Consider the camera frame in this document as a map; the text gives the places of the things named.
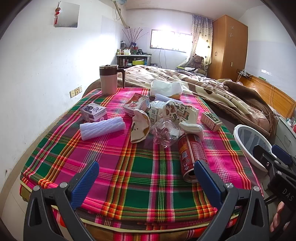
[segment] finger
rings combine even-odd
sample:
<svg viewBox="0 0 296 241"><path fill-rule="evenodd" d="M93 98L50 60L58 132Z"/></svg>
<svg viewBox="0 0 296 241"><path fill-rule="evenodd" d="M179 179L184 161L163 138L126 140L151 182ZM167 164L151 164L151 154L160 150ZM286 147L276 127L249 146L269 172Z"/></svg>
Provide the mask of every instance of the finger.
<svg viewBox="0 0 296 241"><path fill-rule="evenodd" d="M286 230L286 228L287 228L287 226L288 226L289 224L290 224L290 222L288 222L288 223L285 224L285 226L284 226L284 228L283 228L284 231Z"/></svg>
<svg viewBox="0 0 296 241"><path fill-rule="evenodd" d="M274 223L272 223L272 224L270 225L270 229L269 229L271 233L274 231L273 224L274 224Z"/></svg>
<svg viewBox="0 0 296 241"><path fill-rule="evenodd" d="M280 202L278 207L277 207L277 213L281 213L282 210L284 209L285 204L283 202Z"/></svg>
<svg viewBox="0 0 296 241"><path fill-rule="evenodd" d="M273 219L273 227L274 228L276 228L279 224L280 224L280 222L281 222L281 220L280 220L280 215L279 215L279 213L276 213L275 215L274 215L274 219Z"/></svg>

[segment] wooden headboard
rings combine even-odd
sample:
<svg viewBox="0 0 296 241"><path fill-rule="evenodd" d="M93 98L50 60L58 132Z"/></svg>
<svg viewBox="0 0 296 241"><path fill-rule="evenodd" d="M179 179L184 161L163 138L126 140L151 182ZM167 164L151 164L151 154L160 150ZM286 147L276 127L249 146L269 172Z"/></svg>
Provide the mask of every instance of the wooden headboard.
<svg viewBox="0 0 296 241"><path fill-rule="evenodd" d="M257 91L262 99L277 110L283 117L292 117L296 102L283 91L257 77L247 79L242 76L239 81L242 82L244 86Z"/></svg>

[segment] red can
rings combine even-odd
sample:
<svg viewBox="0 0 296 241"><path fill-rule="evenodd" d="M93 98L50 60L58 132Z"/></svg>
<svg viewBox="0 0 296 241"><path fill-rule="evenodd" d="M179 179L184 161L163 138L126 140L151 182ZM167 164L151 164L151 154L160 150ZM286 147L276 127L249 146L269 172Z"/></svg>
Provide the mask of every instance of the red can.
<svg viewBox="0 0 296 241"><path fill-rule="evenodd" d="M194 134L184 135L179 139L178 149L184 181L188 183L197 183L198 180L194 175L194 163L197 160L203 160L208 164L201 140Z"/></svg>

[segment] wall socket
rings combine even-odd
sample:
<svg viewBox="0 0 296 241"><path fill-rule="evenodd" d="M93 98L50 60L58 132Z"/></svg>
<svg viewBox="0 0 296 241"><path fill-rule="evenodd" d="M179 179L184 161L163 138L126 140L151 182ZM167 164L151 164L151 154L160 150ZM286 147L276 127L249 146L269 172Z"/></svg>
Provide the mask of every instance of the wall socket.
<svg viewBox="0 0 296 241"><path fill-rule="evenodd" d="M75 95L78 95L82 92L82 86L70 91L70 97L73 98Z"/></svg>
<svg viewBox="0 0 296 241"><path fill-rule="evenodd" d="M70 97L73 98L75 96L75 90L70 91Z"/></svg>
<svg viewBox="0 0 296 241"><path fill-rule="evenodd" d="M79 94L79 88L76 88L74 91L75 91L75 95Z"/></svg>

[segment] white wall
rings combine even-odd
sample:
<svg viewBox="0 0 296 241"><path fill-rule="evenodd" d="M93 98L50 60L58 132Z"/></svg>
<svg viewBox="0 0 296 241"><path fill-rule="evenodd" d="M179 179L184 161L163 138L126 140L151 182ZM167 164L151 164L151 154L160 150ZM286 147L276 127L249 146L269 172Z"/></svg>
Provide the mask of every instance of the white wall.
<svg viewBox="0 0 296 241"><path fill-rule="evenodd" d="M191 34L191 14L165 10L129 10L126 19L131 28L141 27L143 28L142 33L148 33L137 41L137 46L146 53L152 53L152 63L161 64L164 69L175 69L186 60L186 53L150 49L150 38L152 29Z"/></svg>
<svg viewBox="0 0 296 241"><path fill-rule="evenodd" d="M249 32L246 71L296 100L296 48L284 26L265 5L247 10L239 21Z"/></svg>
<svg viewBox="0 0 296 241"><path fill-rule="evenodd" d="M53 26L58 1L33 0L0 40L0 189L33 141L82 97L69 92L99 79L99 66L112 63L120 46L111 1L67 2L80 5L77 28Z"/></svg>

